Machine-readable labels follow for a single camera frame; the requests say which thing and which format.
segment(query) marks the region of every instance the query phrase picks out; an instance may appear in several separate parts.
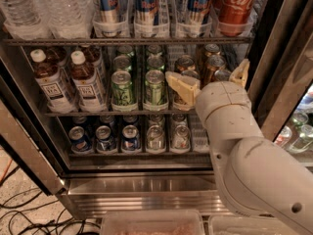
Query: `open refrigerator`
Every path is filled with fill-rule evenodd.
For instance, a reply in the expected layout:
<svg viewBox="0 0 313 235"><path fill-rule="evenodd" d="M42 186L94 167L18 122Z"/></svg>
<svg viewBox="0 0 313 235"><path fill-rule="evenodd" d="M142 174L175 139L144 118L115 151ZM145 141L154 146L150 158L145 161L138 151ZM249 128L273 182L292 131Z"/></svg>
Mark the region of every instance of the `open refrigerator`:
<svg viewBox="0 0 313 235"><path fill-rule="evenodd" d="M248 58L246 90L252 110L265 137L273 141L309 93L313 77L313 0L256 0L253 28L248 35L198 38L174 35L178 27L171 14L171 0L167 1L167 23L171 25L168 36L143 38L134 34L118 38L20 40L1 31L0 145L47 195L55 195L77 219L102 218L107 211L193 209L208 223L209 216L229 214L216 190L209 137L195 109L175 108L170 88L167 88L165 109L145 107L143 59L147 46L163 46L170 70L181 55L195 57L197 48L206 43L222 47L230 70ZM136 32L132 21L130 29ZM138 67L134 111L112 111L110 87L106 111L69 114L49 111L34 80L29 53L47 46L64 46L71 51L78 45L102 46L108 60L117 46L135 47ZM191 130L190 149L184 153L170 150L169 127L173 114L184 114ZM146 139L142 138L141 153L124 154L120 152L120 137L117 137L116 154L76 155L70 150L68 132L72 117L115 116L121 133L122 116L127 115L139 116L143 137L147 116L164 115L165 151L147 152ZM311 151L294 156L309 169L313 167Z"/></svg>

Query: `refrigerator bottom panel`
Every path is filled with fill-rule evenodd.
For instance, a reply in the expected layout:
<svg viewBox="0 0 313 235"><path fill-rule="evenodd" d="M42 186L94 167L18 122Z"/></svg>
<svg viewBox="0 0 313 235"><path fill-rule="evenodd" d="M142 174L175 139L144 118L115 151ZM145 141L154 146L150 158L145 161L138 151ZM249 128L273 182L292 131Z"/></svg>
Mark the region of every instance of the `refrigerator bottom panel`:
<svg viewBox="0 0 313 235"><path fill-rule="evenodd" d="M202 215L229 214L213 175L74 179L59 199L78 219L134 210L196 209Z"/></svg>

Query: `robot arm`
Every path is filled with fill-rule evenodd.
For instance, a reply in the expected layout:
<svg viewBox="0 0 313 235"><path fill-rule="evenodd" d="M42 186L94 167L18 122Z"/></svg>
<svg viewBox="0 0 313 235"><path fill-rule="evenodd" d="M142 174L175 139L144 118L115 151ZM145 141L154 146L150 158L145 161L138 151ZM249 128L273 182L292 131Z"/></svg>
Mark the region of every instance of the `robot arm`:
<svg viewBox="0 0 313 235"><path fill-rule="evenodd" d="M209 135L224 205L240 215L271 213L299 234L313 234L313 175L263 137L243 88L209 83L197 97L196 111Z"/></svg>

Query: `white bottle cap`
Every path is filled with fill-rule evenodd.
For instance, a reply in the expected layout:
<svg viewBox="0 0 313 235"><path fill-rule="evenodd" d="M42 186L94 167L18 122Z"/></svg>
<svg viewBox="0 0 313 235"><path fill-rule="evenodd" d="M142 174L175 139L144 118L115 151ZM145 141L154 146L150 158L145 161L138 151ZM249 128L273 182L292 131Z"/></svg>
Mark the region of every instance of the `white bottle cap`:
<svg viewBox="0 0 313 235"><path fill-rule="evenodd" d="M71 53L70 56L72 62L75 63L76 65L81 65L86 61L85 55L81 51L74 51L73 53Z"/></svg>
<svg viewBox="0 0 313 235"><path fill-rule="evenodd" d="M46 54L41 49L34 50L30 52L30 57L33 62L40 63L46 59Z"/></svg>

